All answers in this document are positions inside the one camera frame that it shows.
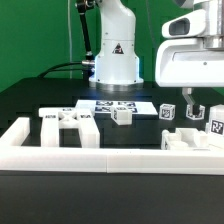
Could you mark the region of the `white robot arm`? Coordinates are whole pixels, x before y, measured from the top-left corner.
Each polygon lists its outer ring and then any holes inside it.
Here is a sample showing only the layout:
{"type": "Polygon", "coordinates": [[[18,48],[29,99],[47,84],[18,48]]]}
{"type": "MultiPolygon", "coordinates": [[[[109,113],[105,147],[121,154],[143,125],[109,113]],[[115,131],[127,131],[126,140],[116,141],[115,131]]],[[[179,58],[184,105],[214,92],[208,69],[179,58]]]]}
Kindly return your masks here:
{"type": "MultiPolygon", "coordinates": [[[[166,39],[158,48],[155,81],[180,87],[195,104],[194,87],[224,87],[224,0],[174,0],[190,13],[162,26],[166,39]]],[[[114,90],[141,85],[134,51],[135,15],[120,0],[96,0],[101,14],[101,50],[95,58],[92,86],[114,90]]]]}

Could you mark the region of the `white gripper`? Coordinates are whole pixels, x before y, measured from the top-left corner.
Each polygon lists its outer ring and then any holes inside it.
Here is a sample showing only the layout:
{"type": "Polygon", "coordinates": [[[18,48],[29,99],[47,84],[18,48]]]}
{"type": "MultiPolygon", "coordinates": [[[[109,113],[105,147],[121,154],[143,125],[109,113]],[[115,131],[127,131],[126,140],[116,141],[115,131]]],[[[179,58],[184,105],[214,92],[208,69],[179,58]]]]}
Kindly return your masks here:
{"type": "Polygon", "coordinates": [[[224,87],[224,50],[205,49],[201,38],[167,40],[157,51],[155,80],[161,87],[183,87],[193,110],[190,87],[224,87]]]}

